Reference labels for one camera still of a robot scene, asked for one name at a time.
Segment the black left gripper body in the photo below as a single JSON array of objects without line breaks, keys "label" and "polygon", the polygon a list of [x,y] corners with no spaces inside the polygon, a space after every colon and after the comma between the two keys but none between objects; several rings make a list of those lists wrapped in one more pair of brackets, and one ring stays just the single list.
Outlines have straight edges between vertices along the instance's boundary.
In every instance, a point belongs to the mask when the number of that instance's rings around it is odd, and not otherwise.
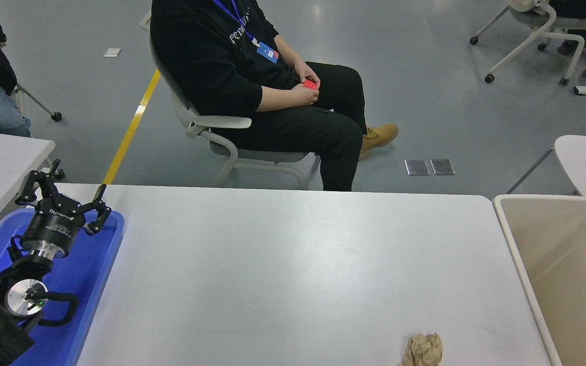
[{"label": "black left gripper body", "polygon": [[40,200],[21,237],[21,247],[32,252],[48,243],[56,247],[56,255],[69,255],[78,231],[84,225],[84,214],[73,213],[79,205],[70,198],[60,198],[56,202],[51,198]]}]

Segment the person's left hand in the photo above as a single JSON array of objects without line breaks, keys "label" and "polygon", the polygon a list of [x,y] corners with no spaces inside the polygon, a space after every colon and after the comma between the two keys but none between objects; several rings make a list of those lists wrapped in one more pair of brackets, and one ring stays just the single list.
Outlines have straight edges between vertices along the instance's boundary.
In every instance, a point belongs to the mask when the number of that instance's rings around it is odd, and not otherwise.
[{"label": "person's left hand", "polygon": [[300,79],[300,84],[313,90],[319,90],[319,77],[304,60],[296,62],[293,68],[295,70],[296,76],[298,76],[298,79]]}]

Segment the person's right hand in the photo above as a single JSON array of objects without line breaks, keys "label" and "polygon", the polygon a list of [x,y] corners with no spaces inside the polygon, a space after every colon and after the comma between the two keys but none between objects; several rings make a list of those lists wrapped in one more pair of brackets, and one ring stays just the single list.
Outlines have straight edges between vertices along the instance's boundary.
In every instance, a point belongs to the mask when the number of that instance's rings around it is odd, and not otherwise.
[{"label": "person's right hand", "polygon": [[318,101],[319,90],[307,88],[304,84],[298,84],[291,89],[291,104],[294,107],[311,106]]}]

